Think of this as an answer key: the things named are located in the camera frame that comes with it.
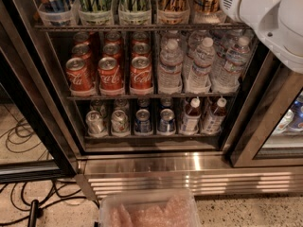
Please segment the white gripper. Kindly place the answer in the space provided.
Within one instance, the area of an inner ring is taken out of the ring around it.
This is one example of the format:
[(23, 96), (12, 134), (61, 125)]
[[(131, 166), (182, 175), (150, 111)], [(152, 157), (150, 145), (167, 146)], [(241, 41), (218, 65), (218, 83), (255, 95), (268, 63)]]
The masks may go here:
[(278, 27), (278, 10), (281, 1), (220, 0), (220, 7), (234, 22), (245, 23), (250, 27)]

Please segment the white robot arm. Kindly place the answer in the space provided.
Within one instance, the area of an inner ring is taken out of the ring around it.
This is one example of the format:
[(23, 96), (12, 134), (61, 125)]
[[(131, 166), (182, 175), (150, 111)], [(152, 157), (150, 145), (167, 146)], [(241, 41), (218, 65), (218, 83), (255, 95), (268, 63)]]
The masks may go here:
[(288, 68), (303, 73), (303, 0), (220, 0), (220, 8), (250, 26)]

